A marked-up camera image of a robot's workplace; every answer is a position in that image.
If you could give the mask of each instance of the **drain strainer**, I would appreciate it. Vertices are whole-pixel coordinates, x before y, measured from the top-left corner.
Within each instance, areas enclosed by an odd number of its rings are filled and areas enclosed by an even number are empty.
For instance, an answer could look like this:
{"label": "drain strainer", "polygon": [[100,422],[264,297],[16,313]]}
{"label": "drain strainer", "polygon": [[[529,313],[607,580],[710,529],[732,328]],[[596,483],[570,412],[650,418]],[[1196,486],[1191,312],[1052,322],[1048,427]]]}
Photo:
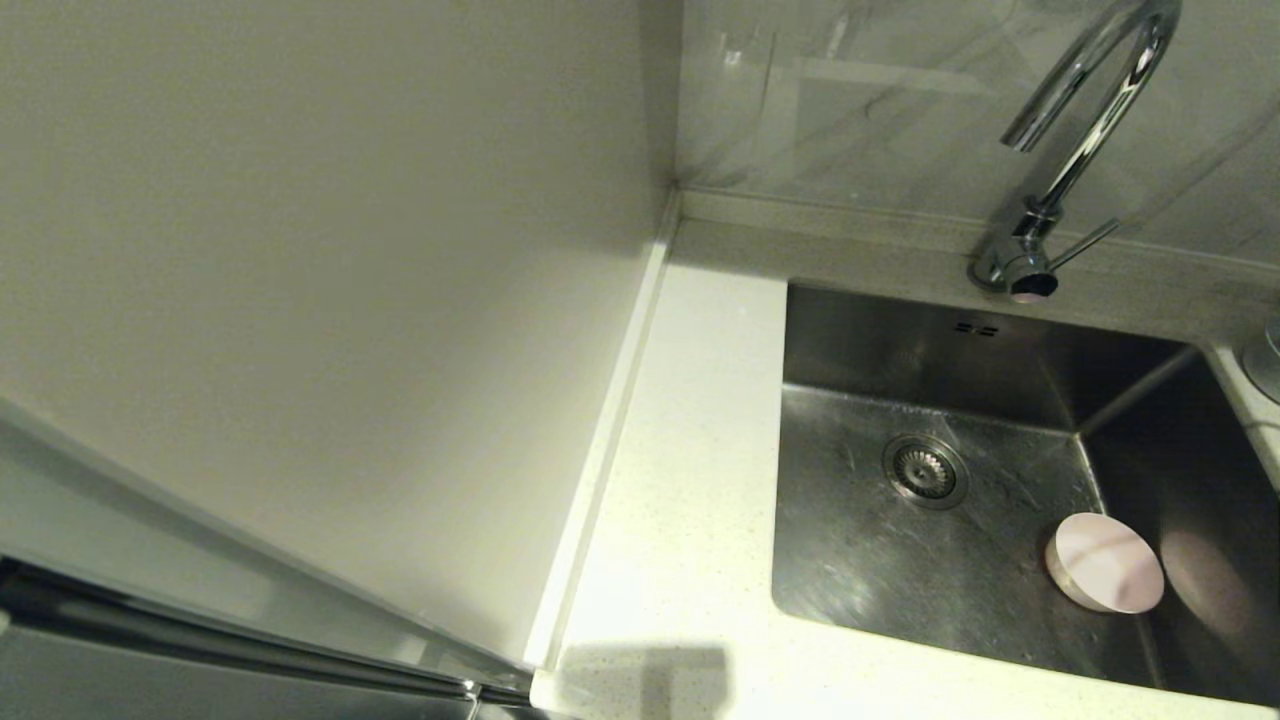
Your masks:
{"label": "drain strainer", "polygon": [[969,474],[951,447],[928,436],[899,436],[884,446],[884,475],[906,500],[942,510],[964,500]]}

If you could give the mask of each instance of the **faucet spout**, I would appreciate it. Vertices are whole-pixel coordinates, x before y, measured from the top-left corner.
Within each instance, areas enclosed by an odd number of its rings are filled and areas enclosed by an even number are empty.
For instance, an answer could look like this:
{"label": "faucet spout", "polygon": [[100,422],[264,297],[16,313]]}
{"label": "faucet spout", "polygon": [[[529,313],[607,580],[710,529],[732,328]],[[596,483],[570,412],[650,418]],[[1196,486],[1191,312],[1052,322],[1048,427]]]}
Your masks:
{"label": "faucet spout", "polygon": [[[1001,142],[1020,152],[1036,147],[1075,91],[1120,41],[1137,35],[1124,72],[1093,124],[1068,154],[1052,184],[1043,195],[1028,197],[1027,214],[1012,236],[995,238],[970,266],[969,274],[979,286],[1010,292],[1021,301],[1047,297],[1057,288],[1057,278],[1052,277],[1056,265],[1041,261],[1044,259],[1044,238],[1061,219],[1066,195],[1151,81],[1174,37],[1180,14],[1181,0],[1117,0],[1071,44],[1041,82],[1001,137]],[[1048,277],[1037,277],[1042,273]]]}

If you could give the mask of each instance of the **white countertop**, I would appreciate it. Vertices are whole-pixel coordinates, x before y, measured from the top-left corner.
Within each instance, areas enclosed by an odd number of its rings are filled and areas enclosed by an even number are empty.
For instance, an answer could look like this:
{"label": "white countertop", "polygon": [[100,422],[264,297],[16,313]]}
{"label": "white countertop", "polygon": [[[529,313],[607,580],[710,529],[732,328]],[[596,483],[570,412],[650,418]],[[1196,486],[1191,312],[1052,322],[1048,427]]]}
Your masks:
{"label": "white countertop", "polygon": [[1271,708],[987,660],[774,607],[790,277],[1196,342],[1226,380],[1256,445],[1267,450],[1272,478],[1280,477],[1280,456],[1270,450],[1280,442],[1260,434],[1277,430],[1257,427],[1280,421],[1280,407],[1248,384],[1231,354],[1271,307],[1268,275],[1245,273],[1244,284],[1233,281],[1229,292],[1220,281],[1193,291],[1181,277],[1115,287],[1115,275],[1085,266],[1071,277],[1064,272],[1053,305],[1025,309],[992,305],[998,301],[968,286],[963,269],[963,254],[684,224],[561,661],[538,674],[535,705],[582,720],[1276,717]]}

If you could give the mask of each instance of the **stainless steel sink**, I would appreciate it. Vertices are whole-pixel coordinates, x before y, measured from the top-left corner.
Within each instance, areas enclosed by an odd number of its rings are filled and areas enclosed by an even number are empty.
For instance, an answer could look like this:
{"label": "stainless steel sink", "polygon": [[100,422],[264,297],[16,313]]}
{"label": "stainless steel sink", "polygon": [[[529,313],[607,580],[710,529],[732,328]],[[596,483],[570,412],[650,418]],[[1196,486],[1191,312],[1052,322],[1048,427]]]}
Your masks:
{"label": "stainless steel sink", "polygon": [[[792,284],[783,383],[785,612],[1280,703],[1280,503],[1190,346]],[[1156,548],[1153,611],[1093,612],[1053,585],[1044,543],[1079,511]]]}

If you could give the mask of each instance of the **backsplash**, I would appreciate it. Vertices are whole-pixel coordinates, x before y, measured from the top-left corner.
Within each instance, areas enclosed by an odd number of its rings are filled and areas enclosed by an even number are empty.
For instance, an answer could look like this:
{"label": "backsplash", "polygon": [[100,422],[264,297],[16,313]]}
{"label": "backsplash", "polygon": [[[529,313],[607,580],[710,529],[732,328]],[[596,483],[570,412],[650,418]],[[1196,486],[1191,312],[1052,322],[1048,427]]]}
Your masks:
{"label": "backsplash", "polygon": [[[685,187],[1011,223],[1130,42],[1033,152],[1000,136],[1110,0],[690,0]],[[1189,0],[1062,229],[1280,266],[1280,3]]]}

